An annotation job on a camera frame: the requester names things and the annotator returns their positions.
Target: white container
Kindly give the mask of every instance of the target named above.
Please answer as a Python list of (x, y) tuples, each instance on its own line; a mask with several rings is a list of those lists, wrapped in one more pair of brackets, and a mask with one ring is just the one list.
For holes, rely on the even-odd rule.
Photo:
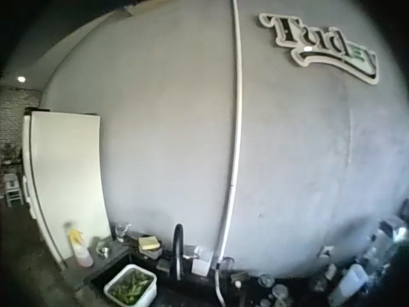
[(74, 255), (77, 259), (77, 262), (81, 267), (90, 267), (94, 264), (94, 260), (89, 254), (88, 248), (86, 246), (73, 242), (72, 249), (74, 250)]
[[(139, 298), (139, 300), (136, 302), (136, 304), (134, 305), (126, 305), (123, 302), (117, 300), (115, 297), (113, 297), (110, 293), (109, 293), (109, 289), (115, 284), (117, 283), (124, 275), (128, 274), (130, 271), (140, 271), (146, 275), (152, 276), (153, 277), (153, 281), (151, 282), (151, 284), (149, 285), (149, 287), (145, 290), (145, 293)], [(121, 272), (119, 272), (113, 280), (111, 280), (110, 282), (108, 282), (108, 284), (105, 285), (104, 287), (104, 293), (105, 295), (112, 301), (114, 301), (116, 304), (118, 304), (119, 306), (122, 307), (148, 307), (153, 300), (156, 298), (156, 293), (157, 293), (157, 288), (156, 288), (156, 281), (157, 281), (157, 277), (155, 274), (153, 274), (150, 271), (147, 271), (141, 267), (138, 267), (135, 264), (128, 264), (126, 267), (124, 267), (122, 269)]]
[(206, 277), (209, 273), (210, 264), (212, 264), (213, 251), (198, 246), (194, 252), (199, 255), (199, 258), (193, 260), (192, 273)]
[(359, 264), (353, 264), (336, 289), (328, 296), (331, 307), (342, 305), (368, 281), (368, 275)]

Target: floor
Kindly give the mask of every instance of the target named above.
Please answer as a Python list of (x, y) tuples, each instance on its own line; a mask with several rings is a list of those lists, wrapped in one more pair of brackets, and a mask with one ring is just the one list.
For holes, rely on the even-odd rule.
[(27, 206), (0, 200), (1, 306), (78, 306)]

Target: brick wall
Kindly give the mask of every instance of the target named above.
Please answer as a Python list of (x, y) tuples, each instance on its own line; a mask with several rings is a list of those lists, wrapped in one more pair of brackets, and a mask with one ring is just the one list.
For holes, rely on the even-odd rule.
[[(38, 107), (41, 93), (35, 90), (23, 90), (10, 86), (0, 87), (0, 148), (6, 143), (21, 148), (23, 114), (26, 107)], [(15, 172), (12, 167), (0, 163), (0, 195), (3, 194), (3, 174)]]

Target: gray curved wall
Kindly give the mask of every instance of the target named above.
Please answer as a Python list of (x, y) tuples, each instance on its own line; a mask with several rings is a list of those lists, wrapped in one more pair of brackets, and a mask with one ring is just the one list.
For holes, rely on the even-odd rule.
[[(242, 154), (226, 254), (236, 266), (297, 275), (367, 243), (408, 194), (409, 107), (374, 24), (347, 1), (242, 1)], [(325, 65), (294, 65), (259, 13), (339, 27), (374, 50), (370, 86)], [(228, 190), (235, 110), (229, 1), (174, 0), (101, 26), (52, 78), (42, 106), (102, 117), (109, 217), (170, 242), (214, 248)]]

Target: white box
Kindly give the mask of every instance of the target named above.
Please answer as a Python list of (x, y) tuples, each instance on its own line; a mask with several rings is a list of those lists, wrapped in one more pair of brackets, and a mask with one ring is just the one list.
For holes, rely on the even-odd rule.
[(199, 255), (199, 259), (193, 260), (192, 273), (206, 277), (212, 264), (213, 251), (198, 246), (195, 253)]
[[(110, 293), (109, 293), (109, 289), (117, 282), (119, 281), (125, 274), (127, 274), (129, 271), (140, 271), (146, 275), (152, 276), (153, 277), (153, 281), (151, 282), (151, 284), (149, 285), (149, 287), (145, 290), (145, 293), (139, 298), (139, 300), (136, 302), (136, 304), (134, 305), (126, 305), (123, 302), (117, 300), (115, 297), (113, 297)], [(156, 294), (157, 294), (157, 288), (156, 288), (156, 281), (157, 281), (157, 277), (155, 274), (153, 274), (150, 271), (147, 271), (141, 267), (138, 267), (135, 264), (128, 264), (126, 267), (124, 267), (122, 269), (121, 272), (119, 272), (113, 280), (111, 280), (110, 282), (108, 282), (105, 287), (104, 287), (104, 293), (105, 295), (112, 301), (114, 301), (116, 304), (118, 304), (121, 307), (148, 307), (153, 300), (156, 298)]]

